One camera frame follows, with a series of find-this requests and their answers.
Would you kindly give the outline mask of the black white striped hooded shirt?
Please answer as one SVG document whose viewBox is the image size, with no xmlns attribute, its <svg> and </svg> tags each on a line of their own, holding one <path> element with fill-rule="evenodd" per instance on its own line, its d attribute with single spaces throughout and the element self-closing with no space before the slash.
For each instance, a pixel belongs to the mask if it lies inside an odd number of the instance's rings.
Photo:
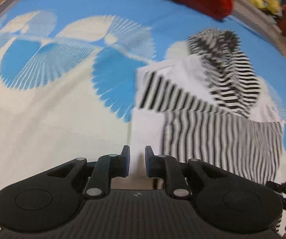
<svg viewBox="0 0 286 239">
<path fill-rule="evenodd" d="M 198 158 L 265 184 L 282 181 L 283 122 L 233 31 L 204 29 L 189 55 L 138 68 L 130 175 L 145 172 L 144 148 L 186 163 Z"/>
</svg>

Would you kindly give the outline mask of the blue white patterned bedsheet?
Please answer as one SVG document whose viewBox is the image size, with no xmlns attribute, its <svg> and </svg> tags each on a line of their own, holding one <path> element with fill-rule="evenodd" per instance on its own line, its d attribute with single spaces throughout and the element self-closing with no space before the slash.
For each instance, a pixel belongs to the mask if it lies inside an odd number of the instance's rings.
<svg viewBox="0 0 286 239">
<path fill-rule="evenodd" d="M 178 162 L 191 191 L 115 177 L 87 199 L 86 165 L 131 155 L 135 73 L 187 57 L 204 29 L 233 31 L 283 122 L 286 51 L 235 10 L 215 20 L 169 0 L 6 0 L 0 15 L 0 238 L 280 238 L 281 195 L 198 158 Z"/>
</svg>

